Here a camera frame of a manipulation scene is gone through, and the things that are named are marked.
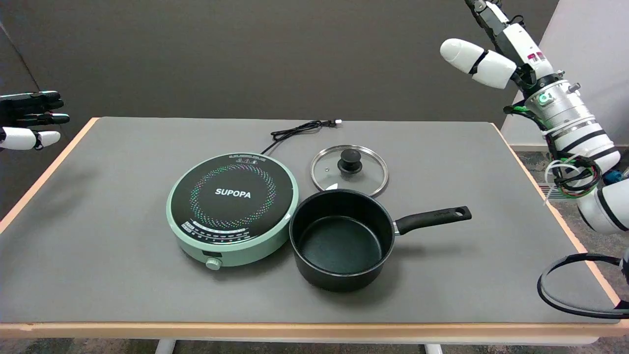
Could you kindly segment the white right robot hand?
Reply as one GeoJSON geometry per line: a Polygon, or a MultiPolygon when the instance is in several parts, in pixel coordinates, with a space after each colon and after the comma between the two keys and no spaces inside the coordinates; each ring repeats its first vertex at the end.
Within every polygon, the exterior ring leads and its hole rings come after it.
{"type": "Polygon", "coordinates": [[[489,36],[494,50],[450,38],[440,47],[442,58],[486,87],[504,89],[512,81],[529,96],[560,80],[548,58],[517,15],[508,18],[498,0],[467,0],[472,15],[489,36]]]}

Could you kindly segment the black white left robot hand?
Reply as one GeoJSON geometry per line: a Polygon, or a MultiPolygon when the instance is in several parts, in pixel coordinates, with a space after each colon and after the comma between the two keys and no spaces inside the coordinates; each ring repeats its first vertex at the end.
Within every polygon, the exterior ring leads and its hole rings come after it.
{"type": "Polygon", "coordinates": [[[68,114],[56,114],[64,102],[56,90],[2,95],[0,97],[0,147],[10,150],[41,150],[58,143],[61,133],[33,130],[43,125],[70,122],[68,114]]]}

